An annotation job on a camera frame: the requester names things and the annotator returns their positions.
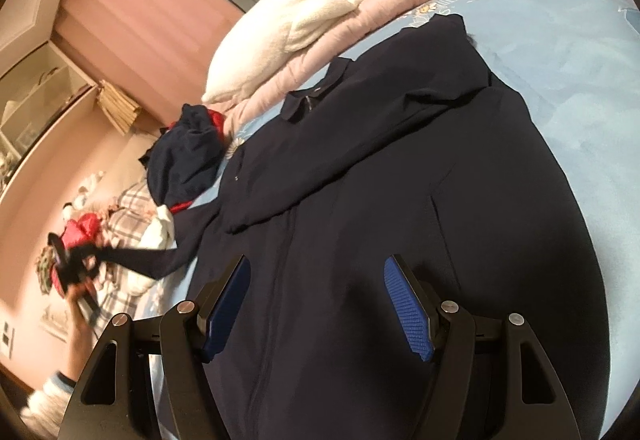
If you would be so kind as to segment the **person left forearm sleeve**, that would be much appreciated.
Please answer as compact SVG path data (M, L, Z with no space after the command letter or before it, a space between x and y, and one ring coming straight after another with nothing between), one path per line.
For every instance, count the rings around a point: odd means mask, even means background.
M25 426L37 439L56 439L76 382L61 372L51 375L34 391L20 411Z

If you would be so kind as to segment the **person left hand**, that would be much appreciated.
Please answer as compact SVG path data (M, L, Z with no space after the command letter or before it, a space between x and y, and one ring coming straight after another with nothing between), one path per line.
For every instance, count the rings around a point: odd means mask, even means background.
M94 296L94 289L91 279L86 279L82 284L72 284L67 287L66 302L70 325L68 325L67 353L61 373L77 382L93 348L92 326L86 321L81 312L79 301L86 295Z

